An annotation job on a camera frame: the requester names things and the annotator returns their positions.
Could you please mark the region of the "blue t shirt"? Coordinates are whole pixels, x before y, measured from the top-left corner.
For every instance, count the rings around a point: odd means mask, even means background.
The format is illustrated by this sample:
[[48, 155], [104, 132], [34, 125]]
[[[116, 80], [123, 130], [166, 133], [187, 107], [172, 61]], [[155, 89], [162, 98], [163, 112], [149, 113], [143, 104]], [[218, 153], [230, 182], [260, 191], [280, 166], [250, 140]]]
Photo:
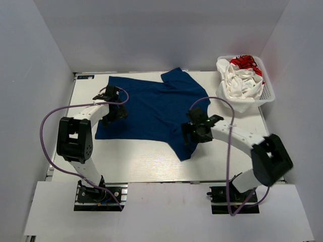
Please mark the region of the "blue t shirt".
[[128, 116], [109, 125], [99, 122], [95, 138], [161, 141], [181, 161], [190, 159], [197, 145], [184, 144], [181, 124], [189, 122], [186, 114], [195, 101], [207, 112], [210, 100], [205, 89], [180, 68], [162, 74], [161, 79], [159, 83], [110, 76], [108, 84], [122, 88], [120, 98], [128, 99], [124, 105]]

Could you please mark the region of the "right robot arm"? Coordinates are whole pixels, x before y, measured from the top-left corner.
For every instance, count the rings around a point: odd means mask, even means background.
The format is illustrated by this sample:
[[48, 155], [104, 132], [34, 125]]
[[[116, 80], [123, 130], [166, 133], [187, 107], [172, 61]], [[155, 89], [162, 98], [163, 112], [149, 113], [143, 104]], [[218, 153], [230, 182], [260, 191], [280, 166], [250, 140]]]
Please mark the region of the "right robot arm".
[[107, 182], [226, 180], [240, 201], [257, 186], [271, 187], [293, 167], [281, 139], [246, 132], [196, 105], [135, 107], [126, 119], [99, 122], [99, 172]]

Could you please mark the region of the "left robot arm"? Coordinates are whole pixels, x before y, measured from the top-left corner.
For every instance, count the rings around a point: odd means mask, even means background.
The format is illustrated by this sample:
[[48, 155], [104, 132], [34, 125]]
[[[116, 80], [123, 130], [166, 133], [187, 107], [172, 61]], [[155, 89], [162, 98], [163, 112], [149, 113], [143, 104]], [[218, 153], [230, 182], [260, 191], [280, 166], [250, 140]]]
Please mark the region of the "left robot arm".
[[57, 154], [69, 162], [82, 176], [81, 185], [90, 187], [89, 195], [95, 201], [106, 197], [103, 177], [97, 171], [91, 155], [93, 152], [92, 128], [99, 122], [108, 125], [127, 116], [119, 93], [121, 89], [107, 85], [104, 93], [93, 98], [94, 103], [72, 117], [59, 122]]

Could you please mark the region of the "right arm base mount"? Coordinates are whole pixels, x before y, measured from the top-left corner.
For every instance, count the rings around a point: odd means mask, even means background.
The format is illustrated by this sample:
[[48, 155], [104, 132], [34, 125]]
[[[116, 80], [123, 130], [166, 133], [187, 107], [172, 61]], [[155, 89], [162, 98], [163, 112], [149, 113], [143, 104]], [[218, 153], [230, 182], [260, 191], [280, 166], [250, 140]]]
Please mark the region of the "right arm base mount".
[[[252, 190], [248, 190], [244, 193], [238, 193], [230, 190], [230, 203], [232, 213], [234, 213], [241, 206], [241, 204], [246, 201], [251, 192]], [[209, 191], [206, 193], [206, 195], [210, 198], [211, 212], [213, 215], [229, 214], [225, 186], [209, 187]], [[242, 207], [242, 209], [239, 211], [239, 214], [259, 214], [260, 211], [258, 205], [251, 206], [252, 204], [257, 202], [257, 194], [256, 192], [253, 192], [252, 197]]]

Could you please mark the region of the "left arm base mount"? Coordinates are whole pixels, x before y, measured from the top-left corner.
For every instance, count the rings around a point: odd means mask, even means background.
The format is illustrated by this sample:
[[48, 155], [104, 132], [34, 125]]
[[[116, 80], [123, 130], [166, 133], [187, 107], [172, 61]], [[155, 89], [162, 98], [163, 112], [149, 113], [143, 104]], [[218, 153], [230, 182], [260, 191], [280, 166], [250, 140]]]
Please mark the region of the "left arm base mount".
[[[106, 188], [114, 194], [121, 207], [124, 208], [127, 200], [128, 185], [106, 184]], [[77, 185], [74, 211], [121, 212], [121, 210], [111, 194], [107, 192], [94, 194], [86, 190], [85, 187]]]

